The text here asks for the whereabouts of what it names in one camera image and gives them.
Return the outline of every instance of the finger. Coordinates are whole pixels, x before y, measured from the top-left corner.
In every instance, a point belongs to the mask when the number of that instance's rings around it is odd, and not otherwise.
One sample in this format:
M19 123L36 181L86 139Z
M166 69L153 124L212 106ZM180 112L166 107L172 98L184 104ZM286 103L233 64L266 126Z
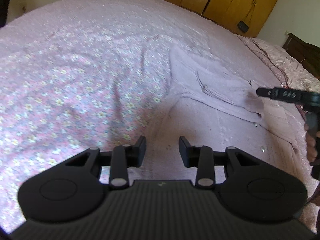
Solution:
M308 146L316 146L316 140L309 133L306 133L306 142Z
M307 146L307 159L310 162L313 162L317 157L317 151L311 146Z

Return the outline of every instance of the wooden headboard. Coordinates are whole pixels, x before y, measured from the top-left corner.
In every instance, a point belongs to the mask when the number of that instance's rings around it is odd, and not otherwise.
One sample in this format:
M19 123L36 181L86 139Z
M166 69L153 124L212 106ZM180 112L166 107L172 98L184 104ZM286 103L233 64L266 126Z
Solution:
M298 60L303 67L320 80L320 48L306 43L292 33L283 48L287 53Z

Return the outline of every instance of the black tool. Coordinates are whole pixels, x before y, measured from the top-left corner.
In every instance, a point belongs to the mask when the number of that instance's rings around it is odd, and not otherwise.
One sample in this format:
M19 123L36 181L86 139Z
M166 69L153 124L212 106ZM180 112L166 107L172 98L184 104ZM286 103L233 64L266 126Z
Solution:
M297 178L236 148L215 152L179 138L184 165L197 167L190 180L136 180L146 150L133 146L112 152L92 147L22 184L18 202L26 222L13 240L104 239L314 239L298 217L307 191ZM226 180L215 181L222 165ZM110 166L109 184L101 184Z
M260 97L302 105L303 110L307 111L306 124L309 126L308 133L316 138L316 133L320 130L320 94L278 87L273 89L258 88L256 92ZM316 150L318 151L316 160L310 164L313 166L311 176L320 181L320 138L316 138Z

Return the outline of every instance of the ribbed black surface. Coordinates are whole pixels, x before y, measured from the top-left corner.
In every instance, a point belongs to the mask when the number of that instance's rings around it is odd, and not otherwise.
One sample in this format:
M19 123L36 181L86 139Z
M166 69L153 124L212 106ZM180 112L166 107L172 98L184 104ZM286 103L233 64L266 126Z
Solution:
M297 220L263 225L229 213L211 191L197 190L189 181L135 181L113 191L101 207L66 224L25 222L14 240L106 239L312 239Z

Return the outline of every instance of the black bag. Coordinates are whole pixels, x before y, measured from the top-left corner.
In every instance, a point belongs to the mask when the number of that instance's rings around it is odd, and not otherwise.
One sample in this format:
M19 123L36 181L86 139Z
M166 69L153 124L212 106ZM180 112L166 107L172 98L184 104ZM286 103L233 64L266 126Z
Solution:
M243 33L246 33L249 30L249 26L245 24L244 21L239 22L237 26Z
M249 12L247 13L247 15L245 16L245 18L243 19L243 21L240 21L240 22L238 22L238 24L237 24L238 29L241 30L243 33L246 33L246 32L249 30L249 26L248 26L248 25L250 25L250 23L251 23L252 15L253 15L253 11L254 11L255 5L256 5L256 2L253 0L253 1L252 1L252 6L251 6ZM248 23L248 25L247 25L244 21L247 19L247 17L248 17L248 15L249 15L249 13L251 12L251 10L252 10L252 14L251 14L249 23Z

